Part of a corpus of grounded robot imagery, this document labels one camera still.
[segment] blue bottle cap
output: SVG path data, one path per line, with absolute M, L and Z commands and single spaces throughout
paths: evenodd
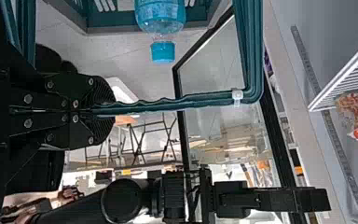
M 173 42 L 157 42 L 152 44 L 153 63 L 173 63 L 175 61 L 175 44 Z

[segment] shelf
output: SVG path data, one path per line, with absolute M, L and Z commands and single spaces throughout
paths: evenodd
M 358 90 L 358 52 L 310 103 L 310 112 L 335 108 L 337 97 Z

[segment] glass door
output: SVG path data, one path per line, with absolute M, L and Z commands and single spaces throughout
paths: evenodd
M 177 97 L 244 89 L 240 42 L 231 9 L 173 68 L 173 78 Z M 296 185 L 269 84 L 265 82 L 265 93 L 255 104 L 178 112 L 180 137 L 186 139 L 182 144 L 185 168 L 208 166 L 213 181 L 246 181 L 249 188 Z M 256 222 L 307 223 L 304 214 L 257 211 L 244 220 L 216 219 L 216 223 Z

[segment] glass panel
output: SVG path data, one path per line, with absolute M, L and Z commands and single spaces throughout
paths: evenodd
M 234 20 L 180 68 L 183 95 L 244 88 Z M 186 127 L 192 162 L 209 165 L 214 182 L 247 181 L 250 188 L 281 185 L 259 103 L 187 110 Z M 285 217 L 252 211 L 244 220 L 216 222 L 289 223 Z
M 183 94 L 244 88 L 236 29 L 230 20 L 180 68 Z

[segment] screw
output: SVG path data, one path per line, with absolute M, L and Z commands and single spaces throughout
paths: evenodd
M 48 135 L 48 142 L 51 142 L 52 140 L 53 140 L 53 138 L 54 138 L 54 134 L 53 133 L 50 133 L 49 135 Z
M 25 128 L 31 128 L 31 127 L 32 127 L 32 124 L 33 124 L 33 122 L 32 122 L 31 119 L 26 119 L 26 120 L 24 121 L 24 127 L 25 127 Z
M 78 116 L 78 115 L 74 115 L 74 117 L 72 118 L 72 120 L 74 121 L 74 123 L 78 123 L 78 122 L 79 122 L 79 116 Z
M 68 105 L 68 102 L 66 100 L 63 100 L 62 103 L 61 103 L 61 106 L 66 107 L 67 105 Z
M 8 78 L 8 68 L 7 69 L 1 69 L 1 76 L 3 79 Z
M 7 148 L 8 148 L 7 143 L 3 142 L 0 144 L 0 149 L 7 150 Z
M 34 98 L 32 97 L 31 94 L 27 94 L 27 95 L 24 96 L 24 102 L 25 102 L 27 105 L 29 105 L 29 104 L 32 102 L 33 99 L 34 99 Z
M 79 106 L 79 102 L 78 102 L 78 100 L 75 100 L 74 101 L 74 108 L 77 108 Z
M 94 143 L 94 138 L 93 137 L 90 137 L 89 138 L 89 144 L 92 145 Z
M 48 88 L 51 89 L 53 87 L 54 87 L 54 82 L 53 81 L 48 82 Z
M 66 122 L 68 121 L 68 115 L 63 115 L 62 118 L 61 118 L 62 122 Z

